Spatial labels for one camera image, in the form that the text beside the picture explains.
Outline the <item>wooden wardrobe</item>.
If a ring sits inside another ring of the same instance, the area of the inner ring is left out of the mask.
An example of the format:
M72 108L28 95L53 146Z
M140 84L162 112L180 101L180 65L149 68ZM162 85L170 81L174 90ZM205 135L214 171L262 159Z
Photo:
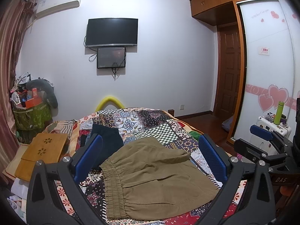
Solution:
M190 0L192 17L217 28L236 24L241 47L237 103L227 141L251 140L259 116L283 113L292 120L299 21L285 0Z

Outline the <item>white suitcase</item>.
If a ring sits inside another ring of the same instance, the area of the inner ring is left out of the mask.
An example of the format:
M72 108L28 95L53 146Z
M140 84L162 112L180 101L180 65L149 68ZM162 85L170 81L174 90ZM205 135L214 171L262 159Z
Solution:
M291 134L291 127L288 124L280 123L279 125L275 125L272 122L272 119L270 116L259 116L257 123L257 126L260 128L263 128L265 130L268 130L270 132L278 132L283 137L289 138ZM262 149L263 151L267 152L268 155L277 155L278 151L266 140L261 139L260 137L257 137L255 135L251 136L251 143L254 144L259 149Z

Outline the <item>white air conditioner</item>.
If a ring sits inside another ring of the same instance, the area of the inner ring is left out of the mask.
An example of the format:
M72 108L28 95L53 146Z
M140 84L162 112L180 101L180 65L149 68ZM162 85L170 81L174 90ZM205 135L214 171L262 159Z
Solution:
M80 6L81 0L43 0L40 1L36 10L36 18L40 19L45 16L61 12L64 10L69 10L73 8L78 8Z

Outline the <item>green water bottle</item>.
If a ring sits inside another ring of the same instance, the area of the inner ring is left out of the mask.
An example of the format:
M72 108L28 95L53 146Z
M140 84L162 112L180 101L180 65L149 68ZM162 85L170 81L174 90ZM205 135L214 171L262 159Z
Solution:
M279 125L280 124L282 113L283 113L283 108L284 108L284 102L279 101L278 102L277 111L276 111L276 114L274 116L274 124L275 125Z

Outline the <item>dark navy folded garment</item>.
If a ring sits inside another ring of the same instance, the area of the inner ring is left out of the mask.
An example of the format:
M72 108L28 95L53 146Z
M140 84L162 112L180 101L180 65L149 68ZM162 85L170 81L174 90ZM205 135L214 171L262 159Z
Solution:
M100 170L100 165L123 147L124 144L117 128L110 128L94 123L90 133L81 134L80 146L84 146L93 134L98 134L103 139L103 147L100 152L97 152L97 160L92 167L92 169Z

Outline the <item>orange box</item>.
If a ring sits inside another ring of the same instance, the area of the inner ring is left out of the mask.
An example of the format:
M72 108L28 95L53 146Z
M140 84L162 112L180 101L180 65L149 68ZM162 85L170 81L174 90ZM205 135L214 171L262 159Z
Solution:
M33 88L31 91L27 92L27 97L25 101L26 109L37 106L43 102L42 98L38 94L38 89Z

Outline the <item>striped pink curtain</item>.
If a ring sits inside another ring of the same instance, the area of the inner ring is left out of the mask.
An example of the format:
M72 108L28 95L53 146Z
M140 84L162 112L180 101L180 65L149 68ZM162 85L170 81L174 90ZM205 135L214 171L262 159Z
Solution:
M7 167L18 149L10 90L35 5L36 0L12 0L1 17L1 170Z

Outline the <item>small wall monitor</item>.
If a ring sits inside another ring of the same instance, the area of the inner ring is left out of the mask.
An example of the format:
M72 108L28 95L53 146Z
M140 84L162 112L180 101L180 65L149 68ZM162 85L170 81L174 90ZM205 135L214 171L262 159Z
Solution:
M112 69L126 66L125 47L99 47L97 49L97 68Z

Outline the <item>brown wooden door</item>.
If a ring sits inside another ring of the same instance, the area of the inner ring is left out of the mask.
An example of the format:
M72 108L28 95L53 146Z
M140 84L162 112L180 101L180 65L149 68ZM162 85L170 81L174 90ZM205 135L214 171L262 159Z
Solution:
M241 47L236 24L218 27L218 78L214 114L221 120L234 115L241 75Z

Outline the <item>olive khaki pants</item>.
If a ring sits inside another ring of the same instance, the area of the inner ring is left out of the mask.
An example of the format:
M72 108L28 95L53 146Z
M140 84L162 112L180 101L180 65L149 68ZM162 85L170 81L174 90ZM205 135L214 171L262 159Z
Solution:
M101 164L108 219L162 220L213 200L218 188L183 149L146 137L124 145Z

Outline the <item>large wall television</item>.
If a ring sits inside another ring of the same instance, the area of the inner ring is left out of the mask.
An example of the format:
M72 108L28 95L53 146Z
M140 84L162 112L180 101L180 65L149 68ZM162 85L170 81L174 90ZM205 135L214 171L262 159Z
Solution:
M86 27L85 46L137 46L138 19L95 18Z

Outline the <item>green storage basket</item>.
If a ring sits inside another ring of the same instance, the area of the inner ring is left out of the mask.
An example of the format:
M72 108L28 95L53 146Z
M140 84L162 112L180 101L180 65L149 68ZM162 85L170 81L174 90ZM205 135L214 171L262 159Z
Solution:
M49 106L42 102L28 109L13 110L16 128L22 131L42 129L45 122L52 120Z

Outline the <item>wooden lap desk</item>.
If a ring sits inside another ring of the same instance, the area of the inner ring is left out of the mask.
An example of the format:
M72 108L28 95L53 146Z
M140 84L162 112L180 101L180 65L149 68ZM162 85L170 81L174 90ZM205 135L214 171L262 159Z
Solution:
M36 161L57 163L67 141L66 133L39 133L29 144L15 171L15 176L29 182Z

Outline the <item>yellow curved headboard tube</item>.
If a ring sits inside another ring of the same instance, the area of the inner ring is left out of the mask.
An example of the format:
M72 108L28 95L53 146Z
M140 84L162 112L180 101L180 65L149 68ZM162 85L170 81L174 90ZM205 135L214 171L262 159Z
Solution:
M108 105L109 103L112 103L118 109L124 109L125 108L125 106L121 103L120 100L118 100L117 98L115 98L113 96L107 96L103 100L100 101L100 103L96 107L95 111L97 112L97 111L103 110L105 108L105 106Z

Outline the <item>patchwork patterned bedspread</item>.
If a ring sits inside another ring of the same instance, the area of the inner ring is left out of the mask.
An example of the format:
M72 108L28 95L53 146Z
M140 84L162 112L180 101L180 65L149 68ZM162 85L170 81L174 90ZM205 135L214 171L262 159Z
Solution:
M222 187L198 147L201 133L162 110L102 110L56 121L64 155L103 138L102 159L79 184L105 224L195 224Z

